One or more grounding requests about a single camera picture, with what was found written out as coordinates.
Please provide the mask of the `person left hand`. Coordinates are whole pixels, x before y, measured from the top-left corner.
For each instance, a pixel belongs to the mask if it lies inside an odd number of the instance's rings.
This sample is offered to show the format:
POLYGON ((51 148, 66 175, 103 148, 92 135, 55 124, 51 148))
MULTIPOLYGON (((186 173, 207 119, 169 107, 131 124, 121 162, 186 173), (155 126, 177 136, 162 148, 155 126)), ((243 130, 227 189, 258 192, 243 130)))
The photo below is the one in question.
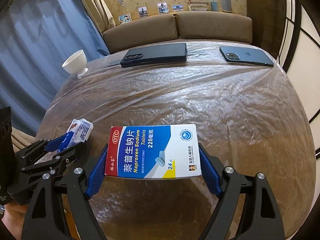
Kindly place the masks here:
POLYGON ((21 239, 24 217, 27 212, 28 204, 19 205, 16 202, 10 202, 5 206, 2 222, 10 233, 18 240, 21 239))

